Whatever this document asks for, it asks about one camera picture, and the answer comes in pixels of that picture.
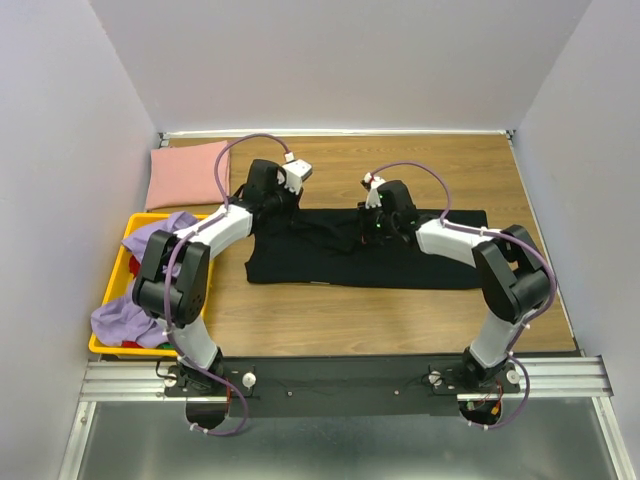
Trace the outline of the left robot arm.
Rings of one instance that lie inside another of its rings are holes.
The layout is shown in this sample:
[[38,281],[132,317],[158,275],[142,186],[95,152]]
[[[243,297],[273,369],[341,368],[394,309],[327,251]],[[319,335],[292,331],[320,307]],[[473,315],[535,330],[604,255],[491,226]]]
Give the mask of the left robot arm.
[[223,378],[223,355],[202,318],[214,259],[250,237],[271,219],[293,213],[313,167],[298,159],[279,165],[256,159],[237,193],[193,226],[158,230],[147,241],[132,288],[133,303],[154,318],[178,354],[187,382],[201,395],[214,393]]

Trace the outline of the black t-shirt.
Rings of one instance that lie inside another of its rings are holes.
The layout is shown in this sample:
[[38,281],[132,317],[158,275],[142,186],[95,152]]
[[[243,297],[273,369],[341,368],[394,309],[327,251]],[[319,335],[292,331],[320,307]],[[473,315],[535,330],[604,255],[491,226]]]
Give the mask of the black t-shirt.
[[362,238],[354,209],[301,209],[254,235],[251,284],[321,283],[360,288],[473,290],[477,271],[394,240]]

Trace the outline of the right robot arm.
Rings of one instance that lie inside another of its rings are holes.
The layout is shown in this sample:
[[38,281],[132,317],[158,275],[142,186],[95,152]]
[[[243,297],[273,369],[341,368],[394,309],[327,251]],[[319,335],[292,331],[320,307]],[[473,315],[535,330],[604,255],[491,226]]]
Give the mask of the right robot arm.
[[512,225],[504,230],[451,222],[445,215],[418,213],[408,187],[368,173],[361,184],[366,200],[358,217],[366,241],[397,240],[426,255],[436,255],[475,269],[486,320],[456,368],[456,379],[480,392],[493,384],[528,323],[554,302],[557,281],[529,232]]

